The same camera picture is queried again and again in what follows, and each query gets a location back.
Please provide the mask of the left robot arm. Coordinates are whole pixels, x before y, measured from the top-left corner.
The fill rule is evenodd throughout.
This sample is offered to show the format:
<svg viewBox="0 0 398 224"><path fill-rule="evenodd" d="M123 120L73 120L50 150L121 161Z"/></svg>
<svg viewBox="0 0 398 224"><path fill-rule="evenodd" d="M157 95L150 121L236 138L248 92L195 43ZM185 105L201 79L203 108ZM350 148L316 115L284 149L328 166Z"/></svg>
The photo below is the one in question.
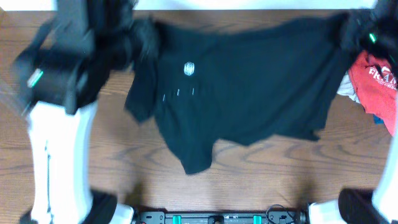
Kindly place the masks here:
<svg viewBox="0 0 398 224"><path fill-rule="evenodd" d="M134 1L59 1L15 59L16 106L28 124L35 197L21 223L126 223L134 209L88 180L98 94L136 55Z"/></svg>

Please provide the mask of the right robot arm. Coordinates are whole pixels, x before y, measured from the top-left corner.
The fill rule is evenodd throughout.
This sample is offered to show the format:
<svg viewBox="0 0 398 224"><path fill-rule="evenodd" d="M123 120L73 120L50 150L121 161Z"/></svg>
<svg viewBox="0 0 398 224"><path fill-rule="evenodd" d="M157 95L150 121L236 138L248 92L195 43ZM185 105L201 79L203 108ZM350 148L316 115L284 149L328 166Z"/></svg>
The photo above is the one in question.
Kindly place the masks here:
<svg viewBox="0 0 398 224"><path fill-rule="evenodd" d="M392 136L383 175L374 190L345 188L309 204L307 223L397 223L397 1L378 1L368 22L364 51L340 87Z"/></svg>

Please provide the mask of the black t-shirt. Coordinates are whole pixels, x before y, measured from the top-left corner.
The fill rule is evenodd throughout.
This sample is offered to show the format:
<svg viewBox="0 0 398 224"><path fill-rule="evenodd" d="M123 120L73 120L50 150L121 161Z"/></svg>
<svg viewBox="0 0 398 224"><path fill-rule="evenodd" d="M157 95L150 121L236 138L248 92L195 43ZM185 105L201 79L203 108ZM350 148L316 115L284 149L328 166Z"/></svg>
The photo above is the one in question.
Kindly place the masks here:
<svg viewBox="0 0 398 224"><path fill-rule="evenodd" d="M160 55L135 63L125 108L154 118L187 174L208 169L219 139L248 146L277 134L315 141L354 56L346 13L238 34L157 22Z"/></svg>

